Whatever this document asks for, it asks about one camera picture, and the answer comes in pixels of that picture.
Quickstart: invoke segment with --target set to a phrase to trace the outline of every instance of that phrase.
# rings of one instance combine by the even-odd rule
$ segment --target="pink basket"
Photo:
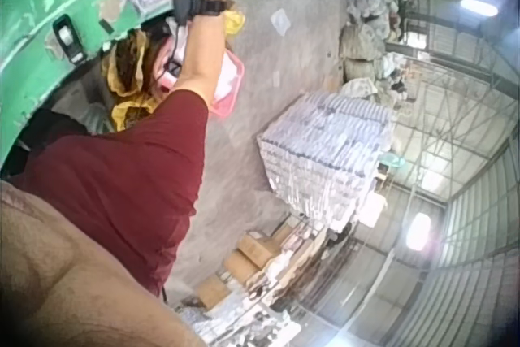
[[[170,37],[162,46],[158,52],[157,59],[154,63],[154,79],[157,81],[157,85],[152,91],[152,94],[159,100],[163,100],[165,94],[168,94],[175,87],[177,79],[170,75],[170,73],[164,73],[163,67],[167,59],[170,57],[173,51],[175,38]],[[227,55],[236,66],[236,76],[232,81],[231,92],[223,99],[214,102],[210,107],[210,112],[217,115],[220,118],[227,118],[235,108],[236,97],[241,89],[242,78],[245,73],[245,66],[241,60],[235,56],[230,50],[226,50]]]

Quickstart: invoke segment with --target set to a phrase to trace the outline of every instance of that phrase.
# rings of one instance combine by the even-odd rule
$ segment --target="brown cardboard box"
[[[197,295],[208,310],[215,308],[229,294],[231,290],[216,275],[209,277],[197,288]]]
[[[246,286],[251,278],[260,270],[238,249],[235,249],[231,255],[224,261],[224,267],[229,273],[238,280],[243,286]]]
[[[281,227],[278,228],[278,230],[276,230],[275,233],[273,233],[271,239],[281,247],[285,239],[291,236],[291,233],[293,233],[293,231],[293,227],[291,227],[288,223],[284,223]]]
[[[242,237],[238,249],[261,269],[282,252],[280,245],[273,239],[256,232],[250,232]]]
[[[327,238],[327,229],[323,229],[315,239],[307,239],[303,242],[301,247],[291,257],[289,265],[285,270],[280,272],[276,279],[279,288],[284,288],[289,284],[291,279],[295,276],[298,268],[303,266],[323,245]]]

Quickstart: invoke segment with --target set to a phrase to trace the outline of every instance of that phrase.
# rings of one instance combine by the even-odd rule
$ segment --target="person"
[[[222,15],[195,17],[176,89],[152,116],[62,137],[1,183],[4,338],[203,345],[158,296],[195,212],[224,45]]]

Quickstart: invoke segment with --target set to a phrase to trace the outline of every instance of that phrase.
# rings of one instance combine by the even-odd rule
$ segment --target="warehouse ceiling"
[[[447,201],[494,155],[518,122],[518,101],[471,76],[411,59],[407,88],[417,98],[399,116],[405,165],[395,180]]]
[[[425,61],[409,62],[406,87],[417,101],[396,128],[406,163],[395,180],[442,202],[484,167],[518,123],[518,0],[483,0],[499,8],[493,18],[460,1],[420,0],[410,11],[409,29],[427,36],[423,52],[414,52]]]
[[[500,323],[496,308],[517,301],[518,0],[484,0],[500,11],[487,19],[460,1],[407,11],[405,30],[425,47],[387,44],[409,57],[416,99],[396,125],[405,165],[391,171],[375,227],[353,234],[345,266],[327,259],[327,293],[303,301],[314,334],[335,336],[328,347],[481,345]],[[418,212],[434,228],[430,250],[414,253],[403,232]],[[310,333],[301,345],[320,345]]]

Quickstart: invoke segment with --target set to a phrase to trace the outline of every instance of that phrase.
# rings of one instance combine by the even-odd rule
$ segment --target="wrapped pallet load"
[[[267,178],[292,208],[327,226],[346,225],[390,149],[394,112],[339,94],[299,99],[258,138]]]

